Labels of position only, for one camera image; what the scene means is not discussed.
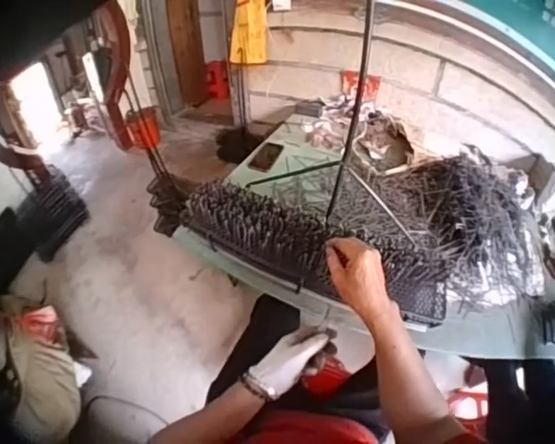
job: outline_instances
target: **person's right hand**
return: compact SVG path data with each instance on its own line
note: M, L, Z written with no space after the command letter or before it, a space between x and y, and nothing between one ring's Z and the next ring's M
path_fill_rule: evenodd
M365 322L375 316L398 313L387 295L380 253L356 238L327 241L327 265L341 299Z

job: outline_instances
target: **wooden door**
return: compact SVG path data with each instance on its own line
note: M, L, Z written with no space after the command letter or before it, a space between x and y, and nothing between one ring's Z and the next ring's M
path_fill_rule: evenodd
M183 101L199 105L208 92L197 0L166 0L166 12Z

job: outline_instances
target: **smartphone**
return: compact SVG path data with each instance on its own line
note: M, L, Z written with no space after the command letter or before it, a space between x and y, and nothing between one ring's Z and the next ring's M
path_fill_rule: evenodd
M284 150L284 146L268 142L257 151L255 157L249 162L249 168L266 173L278 160L279 154Z

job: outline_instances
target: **table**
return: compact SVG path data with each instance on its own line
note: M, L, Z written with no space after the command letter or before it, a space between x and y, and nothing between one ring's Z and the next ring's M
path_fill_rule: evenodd
M284 146L283 152L268 173L247 167L256 154L255 150L237 166L227 180L244 186L253 180L336 160L339 154L314 148L305 141L300 125L312 120L310 117L292 115L265 141ZM273 183L275 182L255 186L253 190L271 195ZM207 241L184 227L180 227L173 238L208 264L261 292L310 315L324 315L330 306L330 325L367 334L360 318L343 303L334 302L306 289L296 294L291 283L260 271L229 253L213 251ZM546 298L555 300L555 281L546 275L546 282ZM416 325L407 327L415 345L423 350L495 359L555 358L555 346L545 345L541 341L540 323L535 316L538 307L533 302L511 302L502 307L488 308L481 313L462 314L458 303L450 303L442 326L429 329Z

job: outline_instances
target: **red shirt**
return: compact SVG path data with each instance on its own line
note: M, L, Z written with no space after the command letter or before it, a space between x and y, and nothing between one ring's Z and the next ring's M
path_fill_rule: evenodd
M278 444L320 442L321 444L378 444L363 425L350 419L303 412L272 412L264 416L261 429L240 442L245 444ZM464 434L446 444L478 444L480 439Z

